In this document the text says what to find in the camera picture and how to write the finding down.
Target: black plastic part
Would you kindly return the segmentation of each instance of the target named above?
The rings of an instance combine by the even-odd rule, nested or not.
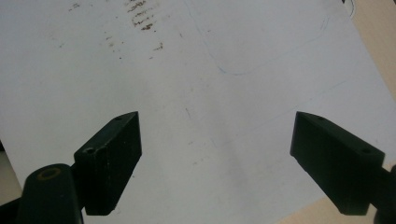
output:
[[[141,155],[137,112],[114,118],[75,153],[80,207],[87,215],[115,209]]]
[[[0,223],[14,224],[16,222],[20,200],[16,199],[0,206]]]
[[[68,165],[46,166],[27,177],[16,223],[83,223]]]
[[[0,140],[0,151],[5,151],[4,147],[3,147],[3,143],[1,142],[1,140]]]
[[[389,187],[385,154],[322,117],[297,112],[290,154],[342,214],[365,215],[387,197],[378,184]]]
[[[391,172],[381,169],[374,173],[367,189],[366,197],[378,209],[375,218],[381,220],[375,223],[396,223],[396,166]]]

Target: stain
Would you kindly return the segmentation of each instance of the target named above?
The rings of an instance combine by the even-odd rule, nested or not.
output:
[[[108,37],[106,37],[107,45],[108,45],[109,48],[113,48],[116,45],[115,41],[111,41],[112,38],[113,38],[112,35],[109,35]]]
[[[149,30],[151,29],[152,23],[146,25],[145,27],[143,27],[141,30]]]
[[[128,8],[127,12],[132,13],[132,25],[142,31],[150,30],[156,22],[153,10],[159,6],[157,4],[150,4],[147,0],[129,0],[125,3]]]
[[[71,10],[75,9],[76,7],[79,7],[79,3],[75,3],[75,4],[73,4],[72,8],[70,8],[70,9],[69,9],[69,11],[71,11]]]
[[[134,11],[135,9],[137,9],[138,7],[142,7],[142,6],[145,5],[145,4],[146,4],[146,1],[136,2],[136,3],[134,4],[134,6],[132,6],[131,9],[128,10],[128,12],[132,12],[132,11]]]
[[[143,19],[142,21],[134,21],[134,18],[132,19],[132,22],[134,23],[134,27],[136,27],[137,25],[142,24],[145,21],[148,21],[149,17],[146,17],[145,19]]]
[[[150,11],[150,10],[152,10],[152,7],[151,7],[151,8],[148,8],[148,9],[145,9],[145,10],[143,10],[143,11],[137,13],[137,14],[134,15],[134,16],[135,16],[135,17],[144,16],[144,15],[146,15],[146,14],[148,13],[148,11]]]
[[[160,50],[163,49],[163,42],[160,43],[160,46],[158,48],[156,48],[155,50]]]

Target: white surface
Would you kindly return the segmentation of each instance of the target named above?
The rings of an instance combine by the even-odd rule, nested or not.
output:
[[[134,177],[86,223],[273,223],[312,203],[289,154],[297,110],[395,159],[395,104],[341,1],[137,3],[0,2],[0,137],[20,182],[140,112]]]

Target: table surface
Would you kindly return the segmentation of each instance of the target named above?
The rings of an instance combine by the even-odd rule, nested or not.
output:
[[[396,5],[392,0],[356,0],[356,4],[353,21],[391,95],[396,99],[396,27],[393,25],[396,22]],[[13,186],[11,189],[4,184],[0,186],[0,198],[4,198],[4,194],[9,195],[18,182],[12,172],[1,175],[2,179],[7,179],[9,186]],[[13,192],[18,197],[21,191],[17,189]],[[338,213],[329,199],[323,198],[278,223],[373,223],[374,214],[372,207],[366,217],[345,217]]]

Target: paper sheet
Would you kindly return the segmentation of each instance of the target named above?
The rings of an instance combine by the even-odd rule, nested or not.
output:
[[[0,3],[0,138],[21,183],[139,111],[143,157],[86,223],[274,223],[323,197],[297,110],[395,160],[392,101],[341,1]]]

